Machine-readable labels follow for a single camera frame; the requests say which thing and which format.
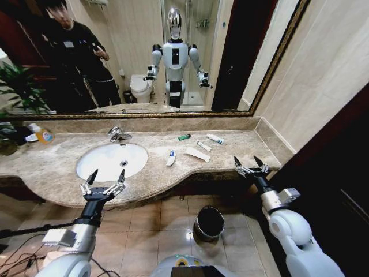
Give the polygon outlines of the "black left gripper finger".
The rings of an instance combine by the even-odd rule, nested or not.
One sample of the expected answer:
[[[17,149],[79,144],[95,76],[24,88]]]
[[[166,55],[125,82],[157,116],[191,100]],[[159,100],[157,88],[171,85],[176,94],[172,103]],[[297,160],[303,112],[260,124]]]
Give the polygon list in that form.
[[[96,169],[87,180],[80,185],[80,189],[83,196],[92,195],[91,185],[94,183],[95,178],[97,176],[98,169]]]
[[[116,181],[116,183],[114,185],[110,186],[109,188],[107,188],[104,191],[104,195],[117,196],[118,194],[120,194],[122,192],[122,190],[125,188],[124,181],[125,181],[125,170],[123,169],[121,171],[121,173],[119,175],[119,178]]]

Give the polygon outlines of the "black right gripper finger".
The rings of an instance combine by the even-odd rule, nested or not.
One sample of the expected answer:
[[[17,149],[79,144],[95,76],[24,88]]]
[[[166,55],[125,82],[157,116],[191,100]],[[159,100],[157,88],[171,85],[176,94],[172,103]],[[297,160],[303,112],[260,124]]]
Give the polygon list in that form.
[[[258,168],[255,169],[254,171],[256,173],[268,173],[269,172],[269,166],[264,164],[263,161],[260,158],[256,157],[255,155],[253,157],[254,157],[255,162],[258,165]]]
[[[236,156],[234,156],[234,162],[236,171],[239,175],[246,177],[247,175],[253,174],[253,170],[248,167],[244,167]]]

